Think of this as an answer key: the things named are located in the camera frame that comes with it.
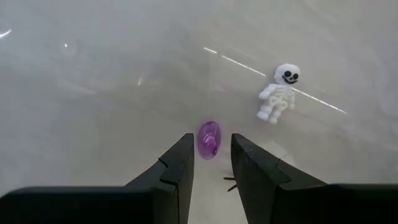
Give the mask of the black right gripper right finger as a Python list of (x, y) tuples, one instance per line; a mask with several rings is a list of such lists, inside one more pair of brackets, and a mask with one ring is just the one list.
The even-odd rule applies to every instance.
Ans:
[(231, 163), (249, 224), (398, 224), (398, 184), (328, 184), (241, 134)]

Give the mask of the white toy skeleton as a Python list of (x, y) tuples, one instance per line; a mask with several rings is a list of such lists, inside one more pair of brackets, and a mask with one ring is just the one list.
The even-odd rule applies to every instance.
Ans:
[(257, 117), (271, 124), (277, 124), (278, 119), (286, 109), (295, 108), (295, 93), (292, 85), (297, 83), (301, 71), (291, 63), (279, 65), (274, 72), (274, 81), (263, 89), (258, 98), (263, 100)]

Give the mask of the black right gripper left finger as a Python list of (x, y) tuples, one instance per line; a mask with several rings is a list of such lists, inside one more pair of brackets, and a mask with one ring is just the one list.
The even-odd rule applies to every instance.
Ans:
[(24, 187), (0, 197), (0, 224), (187, 224), (194, 135), (119, 186)]

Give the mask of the purple plastic witch hat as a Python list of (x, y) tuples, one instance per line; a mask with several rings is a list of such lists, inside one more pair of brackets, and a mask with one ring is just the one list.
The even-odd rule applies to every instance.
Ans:
[(215, 121), (203, 123), (197, 132), (197, 147), (199, 155), (210, 160), (214, 158), (221, 145), (221, 129)]

